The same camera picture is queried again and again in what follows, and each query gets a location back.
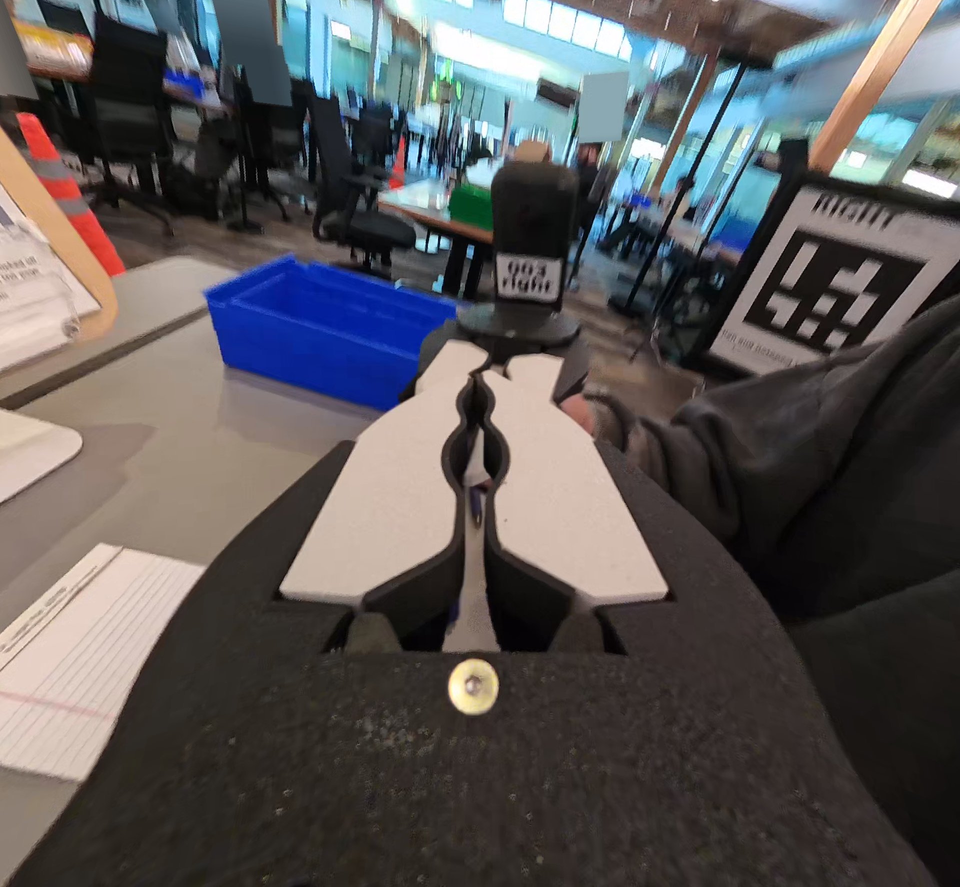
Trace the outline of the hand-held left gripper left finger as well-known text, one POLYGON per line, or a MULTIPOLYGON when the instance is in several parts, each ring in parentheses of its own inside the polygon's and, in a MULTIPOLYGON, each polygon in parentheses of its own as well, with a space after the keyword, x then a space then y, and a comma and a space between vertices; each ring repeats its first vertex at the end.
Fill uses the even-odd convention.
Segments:
POLYGON ((442 379, 359 435, 279 584, 295 605, 381 615, 400 645, 441 653, 466 574, 462 484, 474 377, 442 379))

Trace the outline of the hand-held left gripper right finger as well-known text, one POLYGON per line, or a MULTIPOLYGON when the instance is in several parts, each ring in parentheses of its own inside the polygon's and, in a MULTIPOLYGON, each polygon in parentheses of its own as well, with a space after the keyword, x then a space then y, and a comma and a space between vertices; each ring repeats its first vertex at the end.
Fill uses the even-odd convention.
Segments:
POLYGON ((669 585, 592 436, 550 396, 482 374, 486 598, 506 650, 568 617, 661 603, 669 585))

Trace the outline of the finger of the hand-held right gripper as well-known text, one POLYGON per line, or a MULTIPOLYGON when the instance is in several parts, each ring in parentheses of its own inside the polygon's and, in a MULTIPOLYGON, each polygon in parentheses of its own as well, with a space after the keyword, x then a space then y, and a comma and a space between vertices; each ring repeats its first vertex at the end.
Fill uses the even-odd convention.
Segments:
POLYGON ((556 407, 556 390, 565 360, 552 354, 524 354, 510 358, 504 377, 510 392, 527 407, 556 407))
POLYGON ((488 366, 488 352, 471 341, 447 340, 414 382, 416 396, 441 384, 464 384, 488 366))

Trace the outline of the blue pen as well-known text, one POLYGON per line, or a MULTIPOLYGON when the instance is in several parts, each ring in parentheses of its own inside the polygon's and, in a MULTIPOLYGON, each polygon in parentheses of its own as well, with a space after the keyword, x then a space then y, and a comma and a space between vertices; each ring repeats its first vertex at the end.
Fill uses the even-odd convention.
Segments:
POLYGON ((486 571, 486 499, 487 484, 463 488, 463 569, 456 603, 448 614, 452 626, 464 613, 489 610, 486 571))

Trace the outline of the blue plastic bin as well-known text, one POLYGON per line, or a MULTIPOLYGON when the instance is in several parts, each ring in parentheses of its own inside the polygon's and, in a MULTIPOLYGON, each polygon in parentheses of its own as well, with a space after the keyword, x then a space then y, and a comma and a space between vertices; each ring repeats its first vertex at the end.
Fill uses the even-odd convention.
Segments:
POLYGON ((401 402, 423 342, 458 311, 441 295, 293 255, 204 296, 224 365, 379 411, 401 402))

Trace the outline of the white lined notepad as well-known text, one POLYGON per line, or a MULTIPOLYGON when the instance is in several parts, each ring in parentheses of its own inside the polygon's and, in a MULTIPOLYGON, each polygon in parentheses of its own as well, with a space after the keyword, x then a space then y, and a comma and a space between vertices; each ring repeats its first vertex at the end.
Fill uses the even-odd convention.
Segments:
POLYGON ((1 765, 83 783, 207 568, 98 544, 1 635, 1 765))

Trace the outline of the person's right forearm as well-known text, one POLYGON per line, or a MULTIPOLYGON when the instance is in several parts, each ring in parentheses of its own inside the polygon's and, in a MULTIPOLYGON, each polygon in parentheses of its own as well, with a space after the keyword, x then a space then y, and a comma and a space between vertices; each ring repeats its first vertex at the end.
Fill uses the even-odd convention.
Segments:
POLYGON ((959 299, 893 336, 632 414, 621 453, 791 620, 958 571, 959 299))

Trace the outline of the person's right hand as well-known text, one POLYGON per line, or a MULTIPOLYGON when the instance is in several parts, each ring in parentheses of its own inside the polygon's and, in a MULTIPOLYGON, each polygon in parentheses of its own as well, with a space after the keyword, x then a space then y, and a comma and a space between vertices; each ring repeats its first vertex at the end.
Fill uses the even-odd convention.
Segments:
POLYGON ((600 443, 624 450, 632 430, 632 416, 624 414, 618 401, 605 392, 575 393, 561 401, 559 409, 600 443))

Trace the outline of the green plastic bin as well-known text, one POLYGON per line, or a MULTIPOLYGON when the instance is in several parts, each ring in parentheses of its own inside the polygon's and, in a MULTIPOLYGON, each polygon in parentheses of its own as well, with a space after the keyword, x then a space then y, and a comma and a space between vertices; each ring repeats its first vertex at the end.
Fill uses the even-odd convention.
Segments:
POLYGON ((455 186, 447 205, 450 221, 491 232, 495 225, 492 198, 490 187, 471 183, 455 186))

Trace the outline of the black office chair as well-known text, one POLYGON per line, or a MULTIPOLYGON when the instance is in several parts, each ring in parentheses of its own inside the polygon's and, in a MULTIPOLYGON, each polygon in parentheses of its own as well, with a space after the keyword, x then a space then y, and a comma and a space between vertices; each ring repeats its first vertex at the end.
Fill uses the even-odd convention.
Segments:
POLYGON ((379 210, 378 196, 386 189, 388 175, 354 156, 339 102, 314 96, 308 112, 318 161, 314 238, 349 249, 351 260, 342 268, 393 282, 393 254, 414 249, 414 226, 379 210))
POLYGON ((306 158, 306 122, 309 102, 314 96, 309 81, 293 78, 290 104, 255 101, 247 72, 239 68, 239 78, 234 81, 239 215, 229 224, 234 232, 263 233, 262 226, 249 217, 249 193, 258 193, 267 202, 276 204, 281 220, 289 222, 282 195, 270 184, 269 172, 292 169, 306 158))
POLYGON ((163 89, 167 35, 120 23, 101 12, 94 19, 92 62, 86 83, 93 152, 101 180, 89 190, 90 207, 126 202, 176 233, 157 190, 167 179, 175 134, 163 89))

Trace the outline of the black and white marker board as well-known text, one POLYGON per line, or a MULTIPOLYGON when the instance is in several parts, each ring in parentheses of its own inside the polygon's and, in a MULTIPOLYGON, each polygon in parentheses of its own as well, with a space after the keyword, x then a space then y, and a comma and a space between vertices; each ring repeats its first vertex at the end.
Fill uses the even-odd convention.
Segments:
POLYGON ((958 201, 806 172, 777 188, 685 359, 760 377, 886 340, 958 293, 958 201))

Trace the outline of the wooden pillar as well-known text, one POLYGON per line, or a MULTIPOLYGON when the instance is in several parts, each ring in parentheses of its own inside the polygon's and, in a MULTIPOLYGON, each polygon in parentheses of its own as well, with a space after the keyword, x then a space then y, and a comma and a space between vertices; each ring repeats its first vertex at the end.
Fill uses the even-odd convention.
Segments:
POLYGON ((808 167, 830 174, 944 0, 899 0, 817 135, 808 167))

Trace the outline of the clear acrylic sign holder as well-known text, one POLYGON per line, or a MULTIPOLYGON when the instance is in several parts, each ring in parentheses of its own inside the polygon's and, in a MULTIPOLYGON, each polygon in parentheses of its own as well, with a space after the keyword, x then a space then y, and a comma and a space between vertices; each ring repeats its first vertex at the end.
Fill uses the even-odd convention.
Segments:
POLYGON ((40 229, 1 192, 1 371, 76 342, 96 298, 40 229))

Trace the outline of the orange traffic cone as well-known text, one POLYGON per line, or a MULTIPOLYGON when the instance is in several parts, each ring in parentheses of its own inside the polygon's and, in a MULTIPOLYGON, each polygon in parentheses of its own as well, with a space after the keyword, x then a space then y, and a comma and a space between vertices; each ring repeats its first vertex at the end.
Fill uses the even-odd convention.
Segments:
POLYGON ((92 256, 111 278, 125 274, 126 267, 114 243, 92 212, 73 173, 66 166, 40 119, 32 113, 18 112, 16 122, 26 142, 34 173, 89 248, 92 256))

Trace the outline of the white rounded base plate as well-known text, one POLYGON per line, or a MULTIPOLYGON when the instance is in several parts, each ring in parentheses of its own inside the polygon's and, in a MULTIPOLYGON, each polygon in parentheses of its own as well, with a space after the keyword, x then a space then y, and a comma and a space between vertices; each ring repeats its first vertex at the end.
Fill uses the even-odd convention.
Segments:
POLYGON ((1 503, 61 468, 83 448, 71 428, 1 410, 1 503))

